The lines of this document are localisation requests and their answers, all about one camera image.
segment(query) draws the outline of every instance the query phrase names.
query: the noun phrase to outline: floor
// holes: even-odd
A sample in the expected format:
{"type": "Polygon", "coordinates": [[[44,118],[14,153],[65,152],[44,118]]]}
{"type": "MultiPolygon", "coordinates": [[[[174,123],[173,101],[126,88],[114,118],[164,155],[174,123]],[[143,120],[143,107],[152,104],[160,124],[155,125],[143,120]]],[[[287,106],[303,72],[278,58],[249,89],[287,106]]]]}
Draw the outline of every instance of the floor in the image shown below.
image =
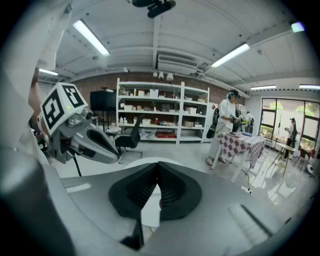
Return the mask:
{"type": "MultiPolygon", "coordinates": [[[[206,163],[210,143],[181,143],[179,145],[172,142],[144,142],[141,141],[136,151],[142,151],[143,158],[161,157],[181,163],[182,165],[193,168],[200,172],[211,173],[221,178],[230,180],[236,170],[236,165],[227,161],[218,161],[215,170],[211,170],[206,163]]],[[[137,160],[138,153],[126,153],[124,162],[137,160]]],[[[290,217],[301,214],[310,205],[311,196],[319,187],[319,179],[300,171],[298,163],[294,165],[296,158],[288,161],[288,166],[284,179],[282,179],[283,169],[278,167],[268,167],[276,157],[277,152],[265,147],[264,154],[257,160],[253,169],[250,169],[248,176],[241,172],[235,180],[235,185],[243,189],[250,188],[252,196],[262,204],[272,209],[280,220],[285,222],[290,217]]],[[[235,163],[238,165],[240,157],[235,156],[235,163]]],[[[83,176],[115,172],[125,167],[124,164],[103,164],[93,162],[81,156],[77,156],[79,168],[83,176]]],[[[50,160],[51,165],[55,166],[61,178],[78,176],[74,161],[62,164],[54,159],[50,160]]],[[[144,233],[149,237],[155,231],[153,227],[144,226],[144,233]]]]}

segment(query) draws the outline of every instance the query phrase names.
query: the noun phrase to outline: red and white checkered cloth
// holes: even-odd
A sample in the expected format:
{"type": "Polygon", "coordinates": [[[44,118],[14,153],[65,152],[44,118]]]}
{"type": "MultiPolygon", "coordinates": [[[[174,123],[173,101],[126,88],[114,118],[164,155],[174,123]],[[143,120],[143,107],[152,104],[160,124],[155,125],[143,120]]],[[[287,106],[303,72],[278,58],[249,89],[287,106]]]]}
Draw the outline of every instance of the red and white checkered cloth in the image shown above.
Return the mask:
{"type": "Polygon", "coordinates": [[[265,146],[265,140],[257,136],[246,136],[244,134],[232,137],[227,133],[221,133],[217,139],[222,147],[222,153],[228,157],[233,157],[240,152],[249,150],[246,162],[250,161],[250,166],[253,168],[257,159],[262,156],[265,146]]]}

